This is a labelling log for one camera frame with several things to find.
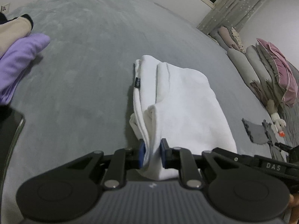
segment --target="gray curtain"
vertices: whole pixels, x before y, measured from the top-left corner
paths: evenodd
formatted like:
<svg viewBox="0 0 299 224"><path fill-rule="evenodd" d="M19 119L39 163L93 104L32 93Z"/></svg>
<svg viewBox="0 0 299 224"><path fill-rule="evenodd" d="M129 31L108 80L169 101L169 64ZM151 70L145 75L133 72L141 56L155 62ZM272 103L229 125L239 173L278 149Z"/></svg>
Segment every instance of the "gray curtain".
<svg viewBox="0 0 299 224"><path fill-rule="evenodd" d="M197 27L205 34L221 25L240 31L246 21L266 0L221 0Z"/></svg>

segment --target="purple cloth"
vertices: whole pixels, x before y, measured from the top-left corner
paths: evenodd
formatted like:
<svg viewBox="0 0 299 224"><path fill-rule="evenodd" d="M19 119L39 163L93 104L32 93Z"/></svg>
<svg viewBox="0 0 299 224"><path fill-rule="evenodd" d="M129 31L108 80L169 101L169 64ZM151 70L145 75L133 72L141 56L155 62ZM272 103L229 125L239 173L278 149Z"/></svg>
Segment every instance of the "purple cloth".
<svg viewBox="0 0 299 224"><path fill-rule="evenodd" d="M9 47L0 59L0 105L10 103L29 63L49 43L49 36L31 34L18 39Z"/></svg>

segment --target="beige cloth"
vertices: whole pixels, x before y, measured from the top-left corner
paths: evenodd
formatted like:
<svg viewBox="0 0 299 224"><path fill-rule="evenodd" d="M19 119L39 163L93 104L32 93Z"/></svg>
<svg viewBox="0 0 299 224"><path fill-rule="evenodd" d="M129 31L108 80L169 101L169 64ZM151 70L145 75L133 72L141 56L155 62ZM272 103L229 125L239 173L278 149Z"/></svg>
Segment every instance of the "beige cloth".
<svg viewBox="0 0 299 224"><path fill-rule="evenodd" d="M31 32L31 23L28 19L18 17L0 25L0 58L8 48L20 38L28 36Z"/></svg>
<svg viewBox="0 0 299 224"><path fill-rule="evenodd" d="M225 49L226 51L228 51L229 47L226 45L226 43L223 41L223 39L221 38L220 34L218 33L218 29L213 30L212 32L210 32L210 36L217 40L218 44Z"/></svg>
<svg viewBox="0 0 299 224"><path fill-rule="evenodd" d="M223 39L223 41L225 42L225 44L229 47L229 48L234 48L237 51L240 51L239 47L237 46L237 44L233 41L233 39L231 38L231 36L229 35L229 31L226 27L220 27L218 29L218 33L220 34L221 38Z"/></svg>

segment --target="floral pillow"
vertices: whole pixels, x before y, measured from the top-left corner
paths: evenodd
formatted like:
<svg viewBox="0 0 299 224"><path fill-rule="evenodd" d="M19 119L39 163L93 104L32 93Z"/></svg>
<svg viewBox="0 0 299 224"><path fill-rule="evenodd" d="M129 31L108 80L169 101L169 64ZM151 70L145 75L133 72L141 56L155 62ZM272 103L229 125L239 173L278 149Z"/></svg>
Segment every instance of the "floral pillow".
<svg viewBox="0 0 299 224"><path fill-rule="evenodd" d="M242 52L244 54L245 49L244 49L244 46L242 44L239 33L234 28L231 28L230 29L230 36L233 39L233 41L237 44L238 48L240 49L240 52Z"/></svg>

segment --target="gray blanket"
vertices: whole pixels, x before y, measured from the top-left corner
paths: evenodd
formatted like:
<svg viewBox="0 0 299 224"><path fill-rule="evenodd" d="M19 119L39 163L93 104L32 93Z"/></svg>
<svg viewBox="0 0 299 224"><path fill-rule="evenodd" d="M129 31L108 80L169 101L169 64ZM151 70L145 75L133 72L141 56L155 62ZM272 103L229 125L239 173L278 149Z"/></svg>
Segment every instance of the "gray blanket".
<svg viewBox="0 0 299 224"><path fill-rule="evenodd" d="M289 63L293 76L299 85L299 71ZM296 147L299 145L299 97L292 108L281 104L278 113L286 122L286 142L289 146Z"/></svg>
<svg viewBox="0 0 299 224"><path fill-rule="evenodd" d="M22 219L15 194L27 179L94 150L111 154L136 143L129 125L133 63L145 54L205 74L238 152L271 157L267 145L250 142L242 124L270 116L225 50L184 19L151 0L38 0L9 17L24 13L33 32L51 42L12 100L26 123L7 169L2 223Z"/></svg>

